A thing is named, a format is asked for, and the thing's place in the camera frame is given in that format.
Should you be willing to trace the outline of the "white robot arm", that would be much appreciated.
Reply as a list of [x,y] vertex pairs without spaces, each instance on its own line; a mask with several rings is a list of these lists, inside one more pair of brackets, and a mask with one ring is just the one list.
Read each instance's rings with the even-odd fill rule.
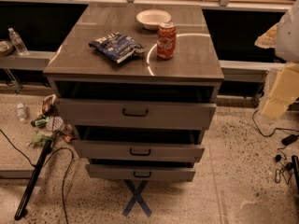
[[265,97],[259,106],[263,118],[280,119],[299,98],[299,7],[290,8],[254,45],[273,49],[276,57],[284,62],[266,77]]

